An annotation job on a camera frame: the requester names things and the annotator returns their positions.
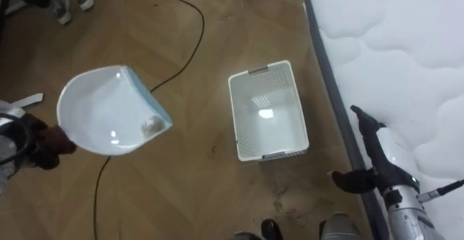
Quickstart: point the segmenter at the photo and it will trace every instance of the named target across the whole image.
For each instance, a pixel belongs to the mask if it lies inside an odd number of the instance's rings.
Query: storage basket
[[[303,154],[310,142],[289,61],[232,75],[233,126],[241,161]]]

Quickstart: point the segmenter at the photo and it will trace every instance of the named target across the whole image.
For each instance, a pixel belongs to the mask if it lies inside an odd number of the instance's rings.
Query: parquet floor
[[[173,128],[109,163],[99,194],[99,239],[229,239],[276,219],[286,239],[316,239],[318,224],[344,211],[363,233],[357,198],[326,173],[347,170],[344,148],[313,56],[303,0],[188,0],[206,17],[204,41],[188,69],[155,92]],[[72,8],[62,27],[27,8],[7,20],[0,48],[0,99],[44,92],[28,109],[55,124],[66,82],[107,65],[130,65],[152,87],[177,72],[196,43],[200,19],[176,0],[96,0]],[[239,162],[228,76],[291,61],[309,129],[310,151],[274,162]],[[22,170],[0,197],[0,238],[92,239],[94,185],[104,157],[85,151],[52,171]]]

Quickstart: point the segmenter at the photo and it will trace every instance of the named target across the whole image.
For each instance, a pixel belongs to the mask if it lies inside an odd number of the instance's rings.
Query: basket handle
[[[268,159],[268,158],[271,158],[271,157],[277,157],[277,156],[280,156],[280,155],[285,155],[285,152],[276,152],[276,153],[272,153],[272,154],[267,154],[267,155],[263,155],[261,158],[263,160],[265,160],[265,159]]]
[[[252,77],[254,77],[256,75],[267,73],[268,71],[269,71],[268,65],[264,65],[264,66],[259,66],[259,67],[255,68],[253,70],[248,70],[248,74],[250,74]]]

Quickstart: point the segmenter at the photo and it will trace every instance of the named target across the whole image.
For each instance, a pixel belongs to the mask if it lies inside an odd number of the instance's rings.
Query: quilted mattress surface
[[[311,0],[367,165],[355,104],[409,144],[421,191],[464,178],[464,0]],[[464,236],[464,189],[426,203],[449,240]]]

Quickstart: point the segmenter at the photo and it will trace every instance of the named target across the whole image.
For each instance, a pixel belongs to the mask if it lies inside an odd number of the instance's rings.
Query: dustpan
[[[74,77],[59,97],[57,118],[72,142],[103,155],[130,153],[173,125],[127,66],[103,67]]]

